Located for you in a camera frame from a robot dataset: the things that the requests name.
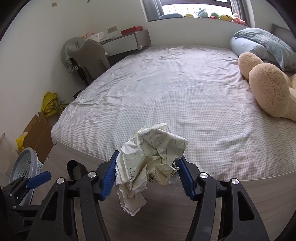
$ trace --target crumpled paper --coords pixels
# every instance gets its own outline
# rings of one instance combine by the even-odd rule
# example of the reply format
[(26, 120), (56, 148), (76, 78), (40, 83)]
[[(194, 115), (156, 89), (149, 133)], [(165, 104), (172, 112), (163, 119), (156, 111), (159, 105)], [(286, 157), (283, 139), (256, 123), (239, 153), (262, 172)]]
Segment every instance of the crumpled paper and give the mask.
[(178, 167), (188, 141), (164, 131), (167, 124), (151, 128), (144, 126), (132, 139), (124, 143), (116, 159), (116, 188), (121, 207), (134, 216), (146, 200), (141, 194), (148, 181), (157, 181), (163, 187), (179, 180)]

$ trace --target beige teddy bear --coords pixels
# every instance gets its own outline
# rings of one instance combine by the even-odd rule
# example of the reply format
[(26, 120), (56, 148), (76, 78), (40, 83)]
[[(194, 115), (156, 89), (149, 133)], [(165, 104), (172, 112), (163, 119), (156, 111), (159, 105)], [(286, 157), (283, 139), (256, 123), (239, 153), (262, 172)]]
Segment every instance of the beige teddy bear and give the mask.
[(267, 114), (296, 121), (296, 75), (288, 77), (275, 65), (263, 63), (249, 52), (239, 56), (238, 64), (259, 106)]

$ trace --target mattress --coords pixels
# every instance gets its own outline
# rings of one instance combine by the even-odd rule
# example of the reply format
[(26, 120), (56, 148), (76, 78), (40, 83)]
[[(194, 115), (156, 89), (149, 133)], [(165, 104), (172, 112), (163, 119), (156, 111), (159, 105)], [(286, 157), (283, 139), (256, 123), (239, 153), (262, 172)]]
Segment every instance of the mattress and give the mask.
[(295, 170), (296, 124), (267, 115), (228, 49), (151, 47), (117, 63), (68, 105), (53, 141), (108, 161), (143, 126), (167, 123), (184, 156), (216, 179)]

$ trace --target yellow plastic bag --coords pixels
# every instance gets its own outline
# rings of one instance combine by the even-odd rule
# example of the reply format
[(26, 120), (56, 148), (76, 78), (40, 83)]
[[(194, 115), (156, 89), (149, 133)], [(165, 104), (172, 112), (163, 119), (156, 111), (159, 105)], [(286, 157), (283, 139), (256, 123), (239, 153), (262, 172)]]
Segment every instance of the yellow plastic bag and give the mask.
[(18, 149), (19, 152), (22, 152), (24, 150), (23, 143), (24, 143), (24, 139), (25, 139), (27, 134), (28, 134), (27, 132), (24, 132), (23, 134), (20, 135), (19, 138), (16, 139), (17, 149)]
[(44, 95), (41, 111), (43, 112), (45, 118), (48, 118), (57, 112), (59, 112), (59, 114), (61, 115), (61, 113), (67, 107), (68, 103), (58, 103), (58, 97), (59, 96), (57, 93), (51, 92), (47, 92)]

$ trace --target white perforated basket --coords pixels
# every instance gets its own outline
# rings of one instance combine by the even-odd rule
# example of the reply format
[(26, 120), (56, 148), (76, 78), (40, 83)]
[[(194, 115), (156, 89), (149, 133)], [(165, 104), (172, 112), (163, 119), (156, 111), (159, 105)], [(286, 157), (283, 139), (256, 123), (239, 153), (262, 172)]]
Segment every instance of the white perforated basket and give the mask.
[[(32, 148), (24, 149), (18, 156), (11, 174), (10, 182), (18, 179), (19, 177), (34, 177), (40, 174), (42, 163), (38, 161), (37, 153)], [(34, 190), (31, 189), (20, 205), (30, 205)]]

